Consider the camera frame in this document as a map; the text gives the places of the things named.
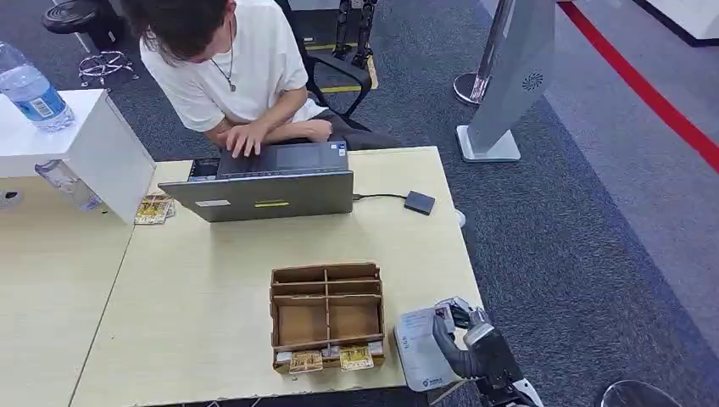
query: gray laptop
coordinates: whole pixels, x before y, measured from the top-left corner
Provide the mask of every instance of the gray laptop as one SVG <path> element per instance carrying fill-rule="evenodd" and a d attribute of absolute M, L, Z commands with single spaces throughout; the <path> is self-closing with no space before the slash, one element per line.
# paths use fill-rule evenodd
<path fill-rule="evenodd" d="M 195 160 L 187 181 L 158 184 L 208 222 L 352 211 L 354 174 L 344 142 L 266 146 L 262 154 Z"/>

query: water bottle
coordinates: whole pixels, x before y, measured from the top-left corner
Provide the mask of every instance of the water bottle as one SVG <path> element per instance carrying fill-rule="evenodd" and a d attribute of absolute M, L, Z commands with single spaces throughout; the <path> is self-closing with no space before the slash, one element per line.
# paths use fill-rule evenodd
<path fill-rule="evenodd" d="M 42 131 L 58 131 L 75 121 L 45 75 L 6 42 L 0 42 L 0 92 Z"/>
<path fill-rule="evenodd" d="M 103 202 L 87 184 L 78 178 L 62 159 L 35 166 L 35 172 L 62 191 L 78 208 L 91 210 Z"/>

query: cardboard organizer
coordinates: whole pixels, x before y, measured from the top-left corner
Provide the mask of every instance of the cardboard organizer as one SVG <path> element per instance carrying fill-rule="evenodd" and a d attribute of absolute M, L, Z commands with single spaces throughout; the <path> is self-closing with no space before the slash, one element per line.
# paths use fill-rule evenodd
<path fill-rule="evenodd" d="M 384 361 L 380 269 L 372 263 L 313 265 L 272 271 L 273 367 L 289 370 L 287 352 L 320 350 L 324 367 L 338 367 L 337 346 L 372 344 Z"/>

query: robotic hand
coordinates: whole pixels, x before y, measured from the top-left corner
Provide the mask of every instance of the robotic hand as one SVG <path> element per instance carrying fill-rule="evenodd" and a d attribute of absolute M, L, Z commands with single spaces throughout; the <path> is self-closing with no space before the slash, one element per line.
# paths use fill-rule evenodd
<path fill-rule="evenodd" d="M 454 325 L 467 328 L 463 339 L 469 350 L 457 347 L 454 334 L 447 332 L 442 316 L 434 315 L 432 327 L 432 335 L 454 373 L 465 379 L 476 379 L 482 407 L 543 407 L 534 387 L 521 374 L 502 333 L 489 323 L 484 311 L 472 310 L 458 304 L 459 301 L 449 300 L 448 304 Z"/>

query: red line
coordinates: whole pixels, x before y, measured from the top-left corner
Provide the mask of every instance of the red line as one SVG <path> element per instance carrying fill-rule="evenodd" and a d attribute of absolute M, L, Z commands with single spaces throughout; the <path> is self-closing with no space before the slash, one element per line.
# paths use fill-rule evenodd
<path fill-rule="evenodd" d="M 560 2 L 569 20 L 592 43 L 594 48 L 614 68 L 649 107 L 671 127 L 689 146 L 695 149 L 716 172 L 719 172 L 719 146 L 689 121 L 679 110 L 654 89 L 642 75 L 612 47 L 574 3 Z"/>

